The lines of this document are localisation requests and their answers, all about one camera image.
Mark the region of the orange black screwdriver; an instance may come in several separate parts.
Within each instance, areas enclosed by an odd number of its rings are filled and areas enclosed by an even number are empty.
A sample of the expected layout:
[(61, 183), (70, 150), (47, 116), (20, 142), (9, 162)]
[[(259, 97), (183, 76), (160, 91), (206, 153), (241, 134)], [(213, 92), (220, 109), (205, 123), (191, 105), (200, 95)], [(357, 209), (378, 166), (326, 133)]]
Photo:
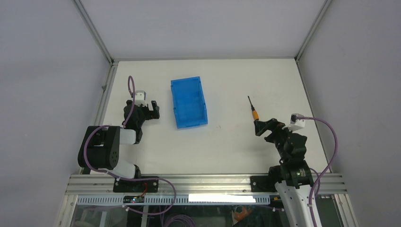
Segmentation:
[(251, 106), (253, 119), (255, 121), (257, 121), (257, 120), (259, 120), (259, 115), (258, 115), (257, 111), (255, 110), (255, 108), (254, 108), (249, 96), (248, 96), (248, 100), (249, 100), (249, 103), (250, 103), (250, 106)]

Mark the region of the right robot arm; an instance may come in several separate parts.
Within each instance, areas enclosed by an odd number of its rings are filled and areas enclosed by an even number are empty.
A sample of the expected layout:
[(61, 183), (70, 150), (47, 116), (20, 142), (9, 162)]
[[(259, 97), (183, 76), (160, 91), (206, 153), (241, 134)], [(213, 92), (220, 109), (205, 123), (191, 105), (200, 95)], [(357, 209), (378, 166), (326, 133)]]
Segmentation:
[(320, 227), (313, 173), (305, 160), (307, 137), (296, 133), (305, 127), (305, 121), (294, 114), (289, 125), (275, 118), (253, 123), (256, 136), (270, 131), (264, 139), (274, 144), (280, 160), (267, 175), (251, 176), (252, 192), (277, 192), (292, 227)]

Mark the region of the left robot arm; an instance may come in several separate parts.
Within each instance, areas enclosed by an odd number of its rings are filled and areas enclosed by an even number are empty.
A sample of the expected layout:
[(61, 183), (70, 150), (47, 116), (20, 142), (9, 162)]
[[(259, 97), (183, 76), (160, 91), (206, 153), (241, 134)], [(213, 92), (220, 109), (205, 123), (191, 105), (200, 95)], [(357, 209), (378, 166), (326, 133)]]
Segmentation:
[(130, 192), (142, 187), (141, 172), (137, 165), (120, 158), (120, 145), (139, 144), (142, 125), (145, 121), (159, 119), (159, 106), (151, 101), (150, 110), (146, 103), (126, 102), (122, 126), (88, 126), (78, 152), (78, 165), (100, 173), (125, 179), (124, 186)]

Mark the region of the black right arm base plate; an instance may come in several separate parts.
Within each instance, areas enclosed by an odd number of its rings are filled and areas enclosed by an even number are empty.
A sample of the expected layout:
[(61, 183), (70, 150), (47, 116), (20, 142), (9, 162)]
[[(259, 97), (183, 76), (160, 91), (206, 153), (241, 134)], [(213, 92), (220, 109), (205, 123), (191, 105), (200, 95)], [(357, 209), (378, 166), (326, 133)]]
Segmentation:
[(277, 192), (274, 178), (268, 175), (253, 175), (250, 177), (252, 192)]

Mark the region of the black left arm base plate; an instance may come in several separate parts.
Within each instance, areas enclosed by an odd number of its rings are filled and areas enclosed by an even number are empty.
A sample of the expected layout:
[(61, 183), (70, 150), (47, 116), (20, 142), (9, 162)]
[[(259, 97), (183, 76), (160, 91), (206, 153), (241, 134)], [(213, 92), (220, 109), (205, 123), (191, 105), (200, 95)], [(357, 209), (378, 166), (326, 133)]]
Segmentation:
[(115, 180), (113, 185), (114, 193), (156, 193), (158, 192), (159, 180), (126, 181)]

